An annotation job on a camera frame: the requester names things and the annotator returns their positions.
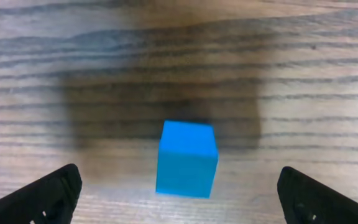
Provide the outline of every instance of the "cube top face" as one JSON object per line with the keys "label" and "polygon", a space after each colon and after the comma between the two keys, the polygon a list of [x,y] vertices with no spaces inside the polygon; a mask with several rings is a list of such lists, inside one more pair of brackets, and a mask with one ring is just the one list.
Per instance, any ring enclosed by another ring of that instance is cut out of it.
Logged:
{"label": "cube top face", "polygon": [[160,151],[218,157],[218,149],[211,125],[179,121],[165,121]]}

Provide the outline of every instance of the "black object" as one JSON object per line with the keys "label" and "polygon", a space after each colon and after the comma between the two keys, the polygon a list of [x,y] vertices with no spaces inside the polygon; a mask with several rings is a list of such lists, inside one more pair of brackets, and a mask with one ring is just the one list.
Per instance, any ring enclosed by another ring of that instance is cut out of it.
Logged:
{"label": "black object", "polygon": [[68,164],[0,199],[0,224],[69,224],[82,181]]}
{"label": "black object", "polygon": [[358,224],[358,203],[291,167],[277,183],[288,224]]}

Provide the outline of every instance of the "wooden table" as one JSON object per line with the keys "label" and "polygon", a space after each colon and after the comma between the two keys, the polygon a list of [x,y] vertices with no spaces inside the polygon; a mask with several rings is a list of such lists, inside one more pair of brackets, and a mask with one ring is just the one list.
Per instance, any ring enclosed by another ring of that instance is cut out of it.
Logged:
{"label": "wooden table", "polygon": [[[155,195],[165,119],[211,199]],[[73,223],[285,223],[283,166],[358,201],[358,1],[0,0],[0,197],[71,162]]]}

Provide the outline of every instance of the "wood grain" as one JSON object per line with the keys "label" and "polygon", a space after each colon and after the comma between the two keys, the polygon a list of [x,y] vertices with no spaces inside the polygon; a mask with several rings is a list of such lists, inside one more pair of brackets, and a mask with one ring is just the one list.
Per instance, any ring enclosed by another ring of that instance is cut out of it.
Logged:
{"label": "wood grain", "polygon": [[[165,119],[210,200],[155,195]],[[0,0],[0,197],[69,162],[73,223],[285,223],[283,166],[358,201],[358,1]]]}

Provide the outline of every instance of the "blue block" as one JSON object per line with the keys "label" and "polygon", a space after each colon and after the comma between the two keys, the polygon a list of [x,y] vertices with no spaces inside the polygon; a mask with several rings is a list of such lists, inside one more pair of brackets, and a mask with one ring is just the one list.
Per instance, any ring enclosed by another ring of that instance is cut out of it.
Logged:
{"label": "blue block", "polygon": [[209,198],[218,159],[212,126],[165,121],[155,191]]}

